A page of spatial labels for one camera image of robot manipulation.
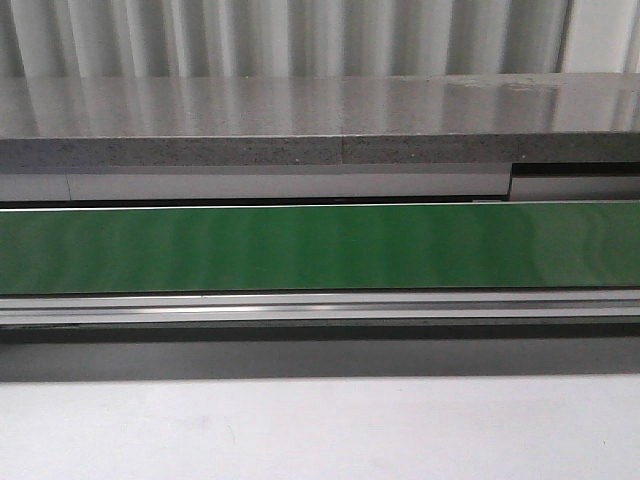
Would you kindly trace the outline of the grey stone slab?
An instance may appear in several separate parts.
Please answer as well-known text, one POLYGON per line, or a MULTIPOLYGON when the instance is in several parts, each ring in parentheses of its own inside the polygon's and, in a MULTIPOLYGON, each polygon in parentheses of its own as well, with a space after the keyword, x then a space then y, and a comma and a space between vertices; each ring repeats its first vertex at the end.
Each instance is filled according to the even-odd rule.
POLYGON ((635 74, 1 82, 9 169, 638 159, 635 74))

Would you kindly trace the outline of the green conveyor belt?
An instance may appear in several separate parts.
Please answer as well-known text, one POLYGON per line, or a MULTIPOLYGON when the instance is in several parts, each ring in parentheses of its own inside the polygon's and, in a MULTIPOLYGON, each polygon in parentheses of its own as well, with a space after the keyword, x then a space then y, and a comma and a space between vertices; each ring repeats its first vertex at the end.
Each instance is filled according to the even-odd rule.
POLYGON ((5 295, 638 283, 635 201, 1 215, 5 295))

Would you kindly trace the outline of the white pleated curtain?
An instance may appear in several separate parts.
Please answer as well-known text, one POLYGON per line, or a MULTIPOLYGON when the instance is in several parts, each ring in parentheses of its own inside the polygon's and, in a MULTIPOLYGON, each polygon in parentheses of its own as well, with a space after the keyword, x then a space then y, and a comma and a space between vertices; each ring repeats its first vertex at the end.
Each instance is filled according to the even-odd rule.
POLYGON ((635 1, 5 1, 5 77, 635 73, 635 1))

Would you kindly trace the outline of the grey metal back rail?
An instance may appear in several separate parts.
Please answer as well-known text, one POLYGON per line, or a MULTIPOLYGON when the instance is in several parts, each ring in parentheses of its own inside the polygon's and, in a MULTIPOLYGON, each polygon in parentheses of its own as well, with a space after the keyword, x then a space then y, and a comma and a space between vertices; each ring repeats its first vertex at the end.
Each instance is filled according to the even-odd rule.
POLYGON ((622 200, 637 163, 4 169, 4 202, 289 199, 622 200))

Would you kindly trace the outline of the aluminium conveyor side rail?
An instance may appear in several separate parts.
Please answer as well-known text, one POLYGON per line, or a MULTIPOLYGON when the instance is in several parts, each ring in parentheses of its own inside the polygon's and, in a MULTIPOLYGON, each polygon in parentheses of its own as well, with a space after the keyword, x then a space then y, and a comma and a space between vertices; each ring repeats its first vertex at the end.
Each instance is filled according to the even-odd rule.
POLYGON ((633 287, 183 291, 17 295, 5 344, 615 338, 639 333, 633 287))

